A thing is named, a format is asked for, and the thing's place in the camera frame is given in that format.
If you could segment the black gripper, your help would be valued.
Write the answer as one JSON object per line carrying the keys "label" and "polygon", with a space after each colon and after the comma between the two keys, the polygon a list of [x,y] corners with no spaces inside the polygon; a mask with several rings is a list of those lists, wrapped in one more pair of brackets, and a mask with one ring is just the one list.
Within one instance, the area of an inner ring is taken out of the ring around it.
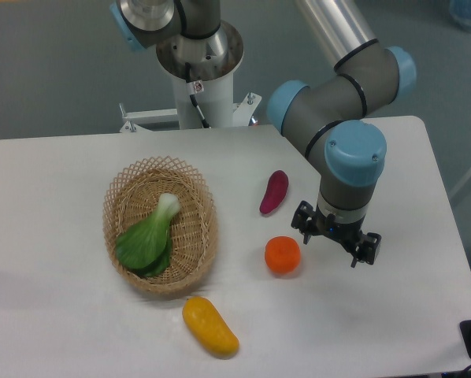
{"label": "black gripper", "polygon": [[362,232],[365,208],[333,213],[317,205],[315,210],[307,201],[301,201],[291,219],[291,227],[300,232],[305,245],[312,236],[324,236],[342,245],[352,256],[351,268],[357,263],[374,265],[382,237],[374,232]]}

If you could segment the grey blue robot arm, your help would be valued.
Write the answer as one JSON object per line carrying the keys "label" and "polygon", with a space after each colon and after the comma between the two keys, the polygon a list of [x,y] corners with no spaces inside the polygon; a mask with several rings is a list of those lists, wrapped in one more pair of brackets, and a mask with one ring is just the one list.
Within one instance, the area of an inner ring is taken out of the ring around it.
{"label": "grey blue robot arm", "polygon": [[[297,4],[335,76],[319,87],[291,80],[267,105],[277,131],[320,173],[315,204],[302,202],[293,228],[340,244],[354,263],[372,264],[381,237],[362,223],[384,169],[386,140],[364,119],[416,83],[412,57],[383,48],[352,1]],[[133,50],[154,47],[174,86],[182,129],[235,123],[233,73],[243,59],[239,32],[217,1],[115,1],[110,11]]]}

